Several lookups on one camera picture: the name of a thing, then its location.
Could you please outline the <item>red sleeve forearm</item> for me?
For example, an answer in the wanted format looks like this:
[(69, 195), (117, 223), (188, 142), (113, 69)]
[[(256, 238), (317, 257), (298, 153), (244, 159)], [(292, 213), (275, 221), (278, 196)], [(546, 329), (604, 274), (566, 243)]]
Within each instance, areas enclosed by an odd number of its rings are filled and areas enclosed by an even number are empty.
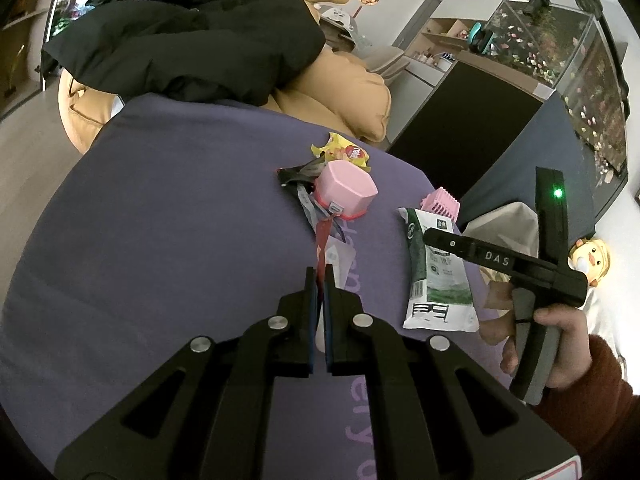
[(570, 388), (547, 389), (533, 411), (574, 446), (586, 468), (639, 442), (639, 397), (600, 337), (589, 337), (590, 369)]

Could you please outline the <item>person right hand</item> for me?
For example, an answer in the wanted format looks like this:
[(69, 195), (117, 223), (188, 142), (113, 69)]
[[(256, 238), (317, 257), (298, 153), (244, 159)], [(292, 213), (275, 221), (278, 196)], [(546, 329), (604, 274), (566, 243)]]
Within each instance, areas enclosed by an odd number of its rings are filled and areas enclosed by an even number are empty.
[(533, 356), (535, 377), (544, 378), (548, 388), (563, 391), (590, 370), (588, 323), (582, 310), (565, 304), (533, 310), (525, 349), (520, 350), (522, 324), (515, 317), (513, 286), (491, 282), (485, 307), (501, 313), (498, 318), (480, 322), (480, 336), (491, 346), (504, 344), (500, 367), (506, 374), (518, 372), (520, 362)]

